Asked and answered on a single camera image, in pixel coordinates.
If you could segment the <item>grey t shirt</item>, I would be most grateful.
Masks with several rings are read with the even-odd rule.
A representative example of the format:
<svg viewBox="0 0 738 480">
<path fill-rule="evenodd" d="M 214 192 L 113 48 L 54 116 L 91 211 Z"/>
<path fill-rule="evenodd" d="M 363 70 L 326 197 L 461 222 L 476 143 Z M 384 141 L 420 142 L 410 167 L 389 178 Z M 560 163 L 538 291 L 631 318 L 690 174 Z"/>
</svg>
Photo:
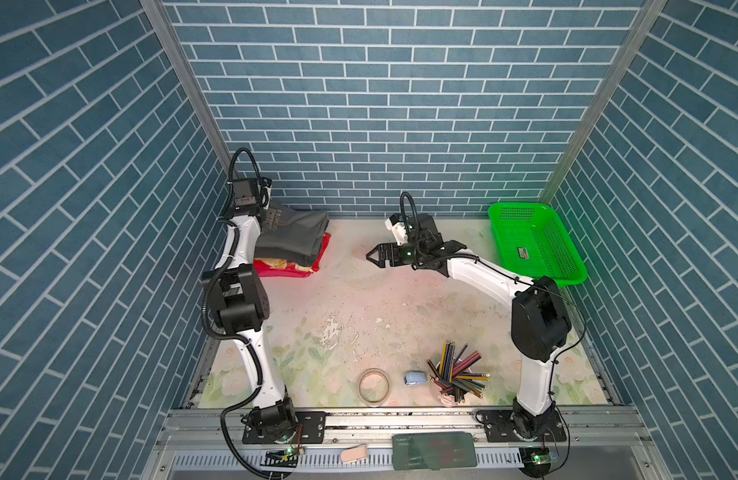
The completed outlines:
<svg viewBox="0 0 738 480">
<path fill-rule="evenodd" d="M 329 224 L 325 211 L 300 211 L 272 203 L 255 247 L 255 259 L 286 260 L 312 267 Z"/>
</svg>

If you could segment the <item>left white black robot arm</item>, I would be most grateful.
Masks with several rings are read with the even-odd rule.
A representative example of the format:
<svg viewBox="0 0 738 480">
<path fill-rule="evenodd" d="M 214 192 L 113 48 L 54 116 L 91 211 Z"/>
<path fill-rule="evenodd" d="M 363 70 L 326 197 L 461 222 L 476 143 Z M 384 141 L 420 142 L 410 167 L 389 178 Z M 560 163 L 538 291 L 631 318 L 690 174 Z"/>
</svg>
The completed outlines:
<svg viewBox="0 0 738 480">
<path fill-rule="evenodd" d="M 247 427 L 260 439 L 280 442 L 296 427 L 296 414 L 272 360 L 264 322 L 270 302 L 254 267 L 255 247 L 269 205 L 265 177 L 228 182 L 229 197 L 219 223 L 226 239 L 212 270 L 202 273 L 201 322 L 207 334 L 232 343 L 240 354 L 252 393 Z"/>
</svg>

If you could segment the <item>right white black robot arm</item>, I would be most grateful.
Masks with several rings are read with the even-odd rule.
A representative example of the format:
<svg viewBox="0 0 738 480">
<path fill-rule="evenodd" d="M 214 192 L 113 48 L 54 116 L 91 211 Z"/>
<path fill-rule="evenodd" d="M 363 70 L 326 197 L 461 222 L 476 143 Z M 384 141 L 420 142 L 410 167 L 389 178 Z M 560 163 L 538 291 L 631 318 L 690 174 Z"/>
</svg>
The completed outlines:
<svg viewBox="0 0 738 480">
<path fill-rule="evenodd" d="M 366 254 L 376 266 L 436 271 L 510 309 L 510 337 L 521 358 L 511 414 L 513 431 L 523 440 L 533 440 L 554 425 L 554 366 L 571 330 L 556 282 L 547 276 L 521 276 L 481 259 L 456 240 L 445 241 L 428 214 L 407 217 L 396 213 L 385 221 L 385 227 L 394 240 Z"/>
</svg>

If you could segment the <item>folded red t shirt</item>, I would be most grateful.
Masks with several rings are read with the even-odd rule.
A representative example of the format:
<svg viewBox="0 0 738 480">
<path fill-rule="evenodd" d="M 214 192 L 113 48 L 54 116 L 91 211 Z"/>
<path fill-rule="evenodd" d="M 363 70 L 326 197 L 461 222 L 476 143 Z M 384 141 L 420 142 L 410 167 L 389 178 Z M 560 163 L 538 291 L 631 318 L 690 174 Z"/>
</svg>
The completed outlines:
<svg viewBox="0 0 738 480">
<path fill-rule="evenodd" d="M 307 278 L 320 271 L 320 262 L 327 250 L 332 235 L 326 233 L 322 239 L 320 251 L 312 266 L 306 267 L 296 262 L 283 259 L 255 259 L 254 267 L 260 277 Z"/>
</svg>

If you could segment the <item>small blue pencil sharpener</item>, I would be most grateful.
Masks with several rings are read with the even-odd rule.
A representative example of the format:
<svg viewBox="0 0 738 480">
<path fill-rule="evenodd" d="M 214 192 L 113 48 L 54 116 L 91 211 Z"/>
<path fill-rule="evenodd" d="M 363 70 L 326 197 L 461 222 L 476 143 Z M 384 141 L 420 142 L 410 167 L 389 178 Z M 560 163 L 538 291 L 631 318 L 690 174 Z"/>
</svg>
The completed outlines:
<svg viewBox="0 0 738 480">
<path fill-rule="evenodd" d="M 427 374 L 423 371 L 410 370 L 404 374 L 404 384 L 406 386 L 419 386 L 427 382 Z"/>
</svg>

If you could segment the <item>roll of clear tape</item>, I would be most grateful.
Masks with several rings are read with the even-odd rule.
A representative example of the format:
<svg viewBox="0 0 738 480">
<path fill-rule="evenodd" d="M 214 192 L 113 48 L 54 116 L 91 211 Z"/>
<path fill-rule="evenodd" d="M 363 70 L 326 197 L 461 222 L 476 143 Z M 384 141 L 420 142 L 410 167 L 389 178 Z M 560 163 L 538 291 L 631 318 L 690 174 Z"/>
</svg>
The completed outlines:
<svg viewBox="0 0 738 480">
<path fill-rule="evenodd" d="M 386 373 L 377 368 L 367 369 L 358 378 L 357 395 L 369 407 L 382 406 L 390 396 L 391 382 Z"/>
</svg>

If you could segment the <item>bundle of coloured pencils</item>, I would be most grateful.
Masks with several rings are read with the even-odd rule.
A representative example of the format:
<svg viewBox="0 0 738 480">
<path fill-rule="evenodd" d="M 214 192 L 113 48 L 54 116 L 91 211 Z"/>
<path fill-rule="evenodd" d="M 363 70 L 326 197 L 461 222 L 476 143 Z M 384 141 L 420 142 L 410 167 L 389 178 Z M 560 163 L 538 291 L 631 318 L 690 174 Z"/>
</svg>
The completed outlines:
<svg viewBox="0 0 738 480">
<path fill-rule="evenodd" d="M 458 405 L 470 397 L 484 397 L 491 375 L 474 369 L 481 359 L 482 354 L 478 350 L 469 351 L 467 344 L 457 347 L 453 341 L 447 340 L 439 359 L 427 361 L 429 378 L 443 404 Z"/>
</svg>

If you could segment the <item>green plastic basket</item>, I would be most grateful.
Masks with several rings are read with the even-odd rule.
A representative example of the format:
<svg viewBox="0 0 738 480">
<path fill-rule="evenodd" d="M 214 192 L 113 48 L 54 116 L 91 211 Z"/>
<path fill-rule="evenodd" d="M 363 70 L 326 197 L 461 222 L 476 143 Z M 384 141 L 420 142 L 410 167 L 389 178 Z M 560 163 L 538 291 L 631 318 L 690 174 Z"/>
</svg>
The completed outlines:
<svg viewBox="0 0 738 480">
<path fill-rule="evenodd" d="M 488 208 L 499 264 L 523 276 L 552 278 L 558 287 L 588 279 L 587 268 L 558 214 L 540 203 L 496 203 Z M 528 259 L 518 255 L 525 249 Z"/>
</svg>

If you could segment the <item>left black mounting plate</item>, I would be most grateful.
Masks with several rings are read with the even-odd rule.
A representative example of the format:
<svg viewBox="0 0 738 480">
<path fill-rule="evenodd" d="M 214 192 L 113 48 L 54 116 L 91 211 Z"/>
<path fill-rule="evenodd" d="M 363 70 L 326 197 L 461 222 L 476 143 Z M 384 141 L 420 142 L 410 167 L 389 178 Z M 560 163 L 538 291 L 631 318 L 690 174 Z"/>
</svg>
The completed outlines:
<svg viewBox="0 0 738 480">
<path fill-rule="evenodd" d="M 326 427 L 324 411 L 286 411 L 272 407 L 253 409 L 245 418 L 245 445 L 274 443 L 322 444 Z"/>
</svg>

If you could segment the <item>black mounting plate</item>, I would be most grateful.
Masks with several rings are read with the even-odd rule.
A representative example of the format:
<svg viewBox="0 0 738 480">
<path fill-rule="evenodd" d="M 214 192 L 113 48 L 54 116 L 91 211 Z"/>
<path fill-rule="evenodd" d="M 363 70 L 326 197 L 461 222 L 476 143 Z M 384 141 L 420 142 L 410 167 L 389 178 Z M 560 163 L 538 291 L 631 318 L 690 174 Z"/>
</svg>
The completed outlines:
<svg viewBox="0 0 738 480">
<path fill-rule="evenodd" d="M 553 407 L 538 416 L 531 415 L 522 407 L 518 410 L 478 410 L 474 418 L 482 425 L 489 443 L 567 440 L 566 427 Z"/>
<path fill-rule="evenodd" d="M 272 407 L 253 409 L 245 418 L 245 445 L 274 443 L 322 444 L 326 427 L 324 411 L 286 411 Z"/>
</svg>

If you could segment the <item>pink eraser block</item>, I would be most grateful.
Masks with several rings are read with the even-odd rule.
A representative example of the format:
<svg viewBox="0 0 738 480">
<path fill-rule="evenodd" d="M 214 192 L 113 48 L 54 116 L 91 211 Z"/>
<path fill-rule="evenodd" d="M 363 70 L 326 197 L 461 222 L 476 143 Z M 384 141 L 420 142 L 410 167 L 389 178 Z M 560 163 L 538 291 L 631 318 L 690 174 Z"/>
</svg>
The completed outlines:
<svg viewBox="0 0 738 480">
<path fill-rule="evenodd" d="M 357 445 L 347 448 L 340 452 L 340 462 L 343 464 L 353 464 L 368 459 L 368 447 L 366 445 Z"/>
</svg>

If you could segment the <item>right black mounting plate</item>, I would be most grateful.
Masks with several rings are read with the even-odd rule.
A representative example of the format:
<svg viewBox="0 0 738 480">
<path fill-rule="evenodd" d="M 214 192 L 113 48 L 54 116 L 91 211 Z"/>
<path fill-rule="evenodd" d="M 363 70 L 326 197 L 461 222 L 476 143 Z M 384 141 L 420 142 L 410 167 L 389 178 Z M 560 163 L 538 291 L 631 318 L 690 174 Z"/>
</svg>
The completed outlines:
<svg viewBox="0 0 738 480">
<path fill-rule="evenodd" d="M 478 410 L 474 418 L 482 425 L 489 443 L 567 440 L 566 427 L 553 407 L 538 416 L 531 415 L 522 407 L 518 410 Z"/>
</svg>

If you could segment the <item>left small circuit board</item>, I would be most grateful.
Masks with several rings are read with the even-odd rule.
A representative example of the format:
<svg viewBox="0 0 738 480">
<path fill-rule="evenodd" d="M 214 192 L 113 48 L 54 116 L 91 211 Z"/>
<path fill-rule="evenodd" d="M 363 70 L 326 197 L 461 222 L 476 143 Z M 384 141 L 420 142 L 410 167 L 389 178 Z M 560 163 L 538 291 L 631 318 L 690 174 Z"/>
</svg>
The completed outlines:
<svg viewBox="0 0 738 480">
<path fill-rule="evenodd" d="M 300 449 L 286 447 L 278 450 L 266 450 L 262 458 L 261 467 L 272 470 L 274 468 L 295 469 L 299 464 Z"/>
</svg>

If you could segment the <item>small circuit board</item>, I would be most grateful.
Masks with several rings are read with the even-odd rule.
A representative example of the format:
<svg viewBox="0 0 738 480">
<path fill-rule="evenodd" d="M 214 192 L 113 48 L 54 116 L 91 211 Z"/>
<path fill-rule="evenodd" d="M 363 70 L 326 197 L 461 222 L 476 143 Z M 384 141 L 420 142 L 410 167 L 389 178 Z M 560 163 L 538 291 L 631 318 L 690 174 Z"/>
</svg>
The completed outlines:
<svg viewBox="0 0 738 480">
<path fill-rule="evenodd" d="M 299 464 L 300 449 L 286 447 L 278 450 L 266 450 L 262 458 L 261 467 L 272 470 L 274 468 L 295 469 Z"/>
<path fill-rule="evenodd" d="M 551 470 L 554 456 L 548 448 L 520 448 L 519 471 L 532 479 L 544 479 Z"/>
</svg>

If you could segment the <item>right small circuit board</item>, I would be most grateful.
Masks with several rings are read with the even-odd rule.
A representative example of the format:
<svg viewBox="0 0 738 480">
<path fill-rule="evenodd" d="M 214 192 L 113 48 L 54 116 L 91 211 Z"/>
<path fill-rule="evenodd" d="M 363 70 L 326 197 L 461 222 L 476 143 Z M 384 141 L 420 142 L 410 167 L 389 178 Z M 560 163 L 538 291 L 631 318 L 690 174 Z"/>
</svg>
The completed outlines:
<svg viewBox="0 0 738 480">
<path fill-rule="evenodd" d="M 548 448 L 520 448 L 519 471 L 532 479 L 544 479 L 551 470 L 554 456 Z"/>
</svg>

